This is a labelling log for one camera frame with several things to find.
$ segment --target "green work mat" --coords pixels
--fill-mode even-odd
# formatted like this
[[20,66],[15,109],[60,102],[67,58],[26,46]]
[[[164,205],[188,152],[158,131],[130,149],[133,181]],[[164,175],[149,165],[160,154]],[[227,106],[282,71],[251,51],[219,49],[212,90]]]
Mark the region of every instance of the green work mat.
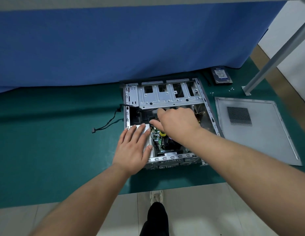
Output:
[[[241,89],[258,72],[249,58],[241,69],[228,69],[230,86],[209,87],[198,74],[210,99],[214,97],[273,100],[300,155],[305,171],[305,133],[288,114],[266,80],[247,97]],[[210,77],[210,72],[203,72]],[[171,76],[195,77],[191,73]],[[63,201],[74,190],[111,165],[123,112],[105,125],[122,103],[118,83],[77,87],[19,88],[0,94],[0,208]],[[210,166],[142,170],[121,194],[224,182]]]

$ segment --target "yellow capacitor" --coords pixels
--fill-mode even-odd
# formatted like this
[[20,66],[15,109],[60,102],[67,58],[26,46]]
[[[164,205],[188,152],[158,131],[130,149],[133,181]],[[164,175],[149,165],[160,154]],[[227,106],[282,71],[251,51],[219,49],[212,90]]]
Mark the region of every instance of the yellow capacitor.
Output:
[[166,134],[164,133],[164,132],[162,132],[162,131],[160,131],[160,136],[162,136],[162,137],[165,137],[166,136]]

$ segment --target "shoe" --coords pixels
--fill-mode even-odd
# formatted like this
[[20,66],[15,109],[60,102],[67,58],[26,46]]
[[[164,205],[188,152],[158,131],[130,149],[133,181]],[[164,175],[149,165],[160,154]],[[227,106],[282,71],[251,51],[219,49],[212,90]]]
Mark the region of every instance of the shoe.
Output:
[[155,202],[163,204],[163,190],[154,190],[150,192],[150,205]]

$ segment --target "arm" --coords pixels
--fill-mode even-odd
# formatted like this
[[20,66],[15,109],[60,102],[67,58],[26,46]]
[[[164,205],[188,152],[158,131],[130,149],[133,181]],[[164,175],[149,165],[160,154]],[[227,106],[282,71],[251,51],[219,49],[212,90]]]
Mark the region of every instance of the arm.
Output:
[[96,235],[127,179],[141,170],[149,158],[152,147],[144,153],[143,149],[150,129],[141,135],[144,129],[145,125],[137,130],[136,126],[125,129],[112,166],[60,203],[31,235]]
[[277,234],[305,235],[305,173],[201,128],[189,108],[158,109],[158,118],[150,123],[212,166]]

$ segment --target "black pants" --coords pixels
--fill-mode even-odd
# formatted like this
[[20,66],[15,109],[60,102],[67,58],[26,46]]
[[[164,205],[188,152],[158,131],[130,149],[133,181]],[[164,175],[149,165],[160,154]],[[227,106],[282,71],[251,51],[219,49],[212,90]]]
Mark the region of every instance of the black pants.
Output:
[[162,203],[155,202],[150,206],[139,236],[169,236],[168,215]]

